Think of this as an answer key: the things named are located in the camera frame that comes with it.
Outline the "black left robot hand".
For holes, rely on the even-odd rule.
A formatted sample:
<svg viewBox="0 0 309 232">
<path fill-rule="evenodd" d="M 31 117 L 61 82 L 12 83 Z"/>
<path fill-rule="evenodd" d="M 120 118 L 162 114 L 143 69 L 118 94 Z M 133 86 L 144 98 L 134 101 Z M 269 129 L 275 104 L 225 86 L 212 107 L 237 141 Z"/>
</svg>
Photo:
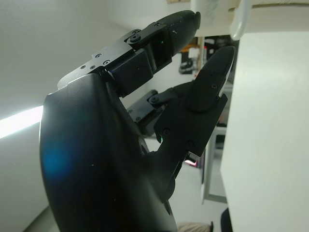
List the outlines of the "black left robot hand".
<svg viewBox="0 0 309 232">
<path fill-rule="evenodd" d="M 198 160 L 227 103 L 235 55 L 217 51 L 195 80 L 121 99 L 169 65 L 201 15 L 170 14 L 125 34 L 59 80 L 40 123 L 46 195 L 62 232 L 175 232 L 169 204 L 184 161 Z"/>
</svg>

